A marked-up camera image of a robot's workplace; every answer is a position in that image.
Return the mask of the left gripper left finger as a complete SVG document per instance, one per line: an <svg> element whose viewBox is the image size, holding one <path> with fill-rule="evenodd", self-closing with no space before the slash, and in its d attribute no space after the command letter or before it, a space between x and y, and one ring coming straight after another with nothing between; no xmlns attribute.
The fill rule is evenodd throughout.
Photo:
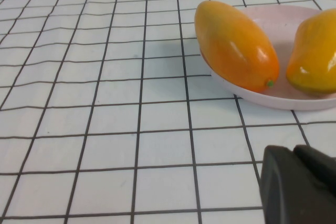
<svg viewBox="0 0 336 224"><path fill-rule="evenodd" d="M335 196L290 150L264 150L260 197L265 223L335 223Z"/></svg>

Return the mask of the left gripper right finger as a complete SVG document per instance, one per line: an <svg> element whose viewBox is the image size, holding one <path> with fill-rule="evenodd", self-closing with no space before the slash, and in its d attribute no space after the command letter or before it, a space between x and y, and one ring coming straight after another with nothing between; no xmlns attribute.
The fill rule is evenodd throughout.
<svg viewBox="0 0 336 224"><path fill-rule="evenodd" d="M335 196L335 160L319 150L297 145L294 154L303 162L305 167Z"/></svg>

